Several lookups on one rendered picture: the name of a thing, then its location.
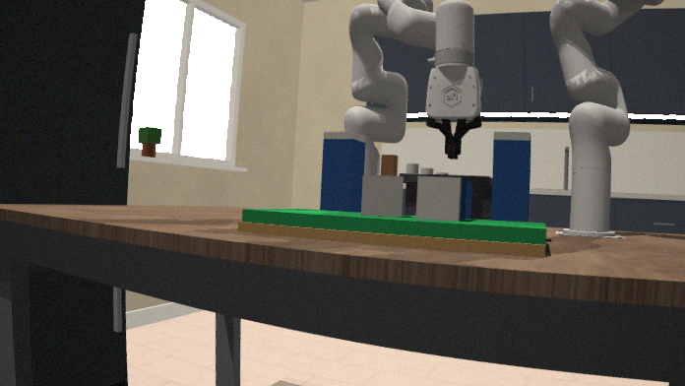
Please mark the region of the grey crate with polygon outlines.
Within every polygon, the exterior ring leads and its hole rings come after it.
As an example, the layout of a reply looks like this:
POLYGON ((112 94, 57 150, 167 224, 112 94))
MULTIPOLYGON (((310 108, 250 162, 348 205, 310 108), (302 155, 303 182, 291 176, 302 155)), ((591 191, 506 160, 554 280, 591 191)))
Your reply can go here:
POLYGON ((417 176, 447 176, 461 177, 472 182, 471 219, 490 220, 492 178, 490 176, 473 175, 444 175, 444 174, 413 174, 400 173, 404 177, 405 187, 405 216, 415 216, 417 176))

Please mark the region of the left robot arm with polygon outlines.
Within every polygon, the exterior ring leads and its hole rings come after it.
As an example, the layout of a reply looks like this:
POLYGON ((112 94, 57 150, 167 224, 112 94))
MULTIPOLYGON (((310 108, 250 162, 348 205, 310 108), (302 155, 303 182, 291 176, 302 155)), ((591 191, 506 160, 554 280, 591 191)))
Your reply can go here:
POLYGON ((563 233, 615 236, 614 231, 609 231, 609 147, 623 144, 630 133, 630 119, 620 83, 612 73, 596 66, 582 31, 605 35, 644 5, 657 6, 663 1, 606 0, 601 4, 595 0, 556 0, 553 5, 550 31, 566 89, 570 97, 582 102, 569 117, 571 213, 570 228, 563 229, 563 233))

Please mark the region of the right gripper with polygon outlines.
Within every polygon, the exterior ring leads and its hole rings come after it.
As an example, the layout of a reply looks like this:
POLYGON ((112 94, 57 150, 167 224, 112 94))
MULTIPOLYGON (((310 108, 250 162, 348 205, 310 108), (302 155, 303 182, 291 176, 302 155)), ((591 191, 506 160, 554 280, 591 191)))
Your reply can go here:
POLYGON ((461 154, 464 134, 482 125, 477 69, 464 63, 443 63, 432 68, 427 89, 426 115, 429 117, 426 125, 439 129, 444 134, 448 159, 457 160, 461 154), (457 122, 454 136, 451 122, 457 122))

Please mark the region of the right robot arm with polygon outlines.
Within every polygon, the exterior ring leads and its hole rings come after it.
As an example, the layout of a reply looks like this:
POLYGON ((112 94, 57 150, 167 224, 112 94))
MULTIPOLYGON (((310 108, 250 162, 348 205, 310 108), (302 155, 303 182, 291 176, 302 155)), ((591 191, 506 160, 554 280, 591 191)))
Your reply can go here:
POLYGON ((351 91, 355 99, 385 104, 387 109, 355 106, 344 116, 344 132, 366 136, 364 174, 369 175, 380 175, 380 155, 373 142, 400 142, 407 110, 405 78, 383 70, 383 52, 373 35, 436 50, 434 58, 428 59, 428 65, 434 67, 443 63, 474 67, 474 11, 468 2, 442 2, 436 14, 433 0, 377 3, 358 5, 350 15, 351 91))

